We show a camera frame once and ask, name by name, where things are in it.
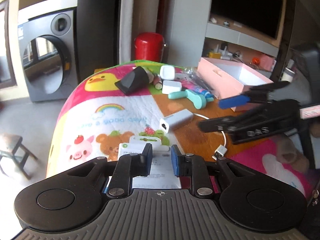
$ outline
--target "shelf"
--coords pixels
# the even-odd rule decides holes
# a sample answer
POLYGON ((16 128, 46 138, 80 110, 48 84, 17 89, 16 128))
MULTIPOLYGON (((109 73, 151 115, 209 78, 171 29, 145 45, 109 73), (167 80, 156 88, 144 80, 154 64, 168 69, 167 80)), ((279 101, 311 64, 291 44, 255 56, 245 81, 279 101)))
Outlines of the shelf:
POLYGON ((208 23, 205 33, 206 38, 226 41, 238 44, 243 47, 255 49, 273 57, 277 57, 279 49, 269 43, 261 41, 247 34, 223 27, 217 24, 208 23))

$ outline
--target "teal toy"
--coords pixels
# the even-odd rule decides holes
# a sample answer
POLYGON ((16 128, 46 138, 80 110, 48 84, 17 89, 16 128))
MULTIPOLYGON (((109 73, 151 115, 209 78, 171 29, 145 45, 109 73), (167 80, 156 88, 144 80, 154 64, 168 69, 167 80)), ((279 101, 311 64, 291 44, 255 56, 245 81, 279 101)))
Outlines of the teal toy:
POLYGON ((204 95, 197 94, 196 92, 193 92, 192 90, 185 90, 185 91, 179 91, 179 92, 172 92, 168 95, 169 99, 179 99, 179 98, 188 98, 196 109, 202 109, 205 108, 207 105, 207 100, 205 99, 204 95))

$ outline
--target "cartoon bear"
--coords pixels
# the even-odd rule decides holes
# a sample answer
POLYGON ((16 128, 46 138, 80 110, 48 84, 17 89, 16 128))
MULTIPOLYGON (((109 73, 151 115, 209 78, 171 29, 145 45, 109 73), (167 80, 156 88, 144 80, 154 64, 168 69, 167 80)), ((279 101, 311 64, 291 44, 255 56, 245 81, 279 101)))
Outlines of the cartoon bear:
POLYGON ((119 131, 112 131, 109 135, 101 133, 97 136, 96 142, 100 143, 100 151, 106 155, 108 161, 118 159, 119 144, 129 142, 129 138, 134 135, 132 132, 121 134, 119 131))

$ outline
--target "round button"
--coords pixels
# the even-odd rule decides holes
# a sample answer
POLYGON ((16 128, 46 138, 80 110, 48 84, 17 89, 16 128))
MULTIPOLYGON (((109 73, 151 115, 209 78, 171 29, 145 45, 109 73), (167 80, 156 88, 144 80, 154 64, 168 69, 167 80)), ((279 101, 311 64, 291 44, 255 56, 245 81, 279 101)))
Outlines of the round button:
POLYGON ((212 189, 210 188, 207 188, 207 187, 201 187, 201 188, 198 188, 197 190, 197 193, 201 196, 207 196, 207 195, 210 195, 212 194, 212 189))
POLYGON ((109 194, 112 196, 120 196, 124 193, 124 190, 122 188, 112 188, 111 190, 109 190, 109 194))
POLYGON ((274 210, 284 204, 284 197, 281 193, 272 189, 256 189, 247 195, 250 205, 261 210, 274 210))
POLYGON ((38 205, 48 210, 59 210, 70 206, 75 195, 66 189, 55 188, 42 192, 37 199, 38 205))

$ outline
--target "television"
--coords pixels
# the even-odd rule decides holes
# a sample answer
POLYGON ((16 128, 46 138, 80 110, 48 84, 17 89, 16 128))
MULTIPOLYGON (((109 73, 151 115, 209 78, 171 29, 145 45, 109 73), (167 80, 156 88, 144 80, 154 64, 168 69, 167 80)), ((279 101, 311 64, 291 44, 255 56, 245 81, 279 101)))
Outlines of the television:
POLYGON ((277 38, 283 0, 212 0, 211 13, 277 38))

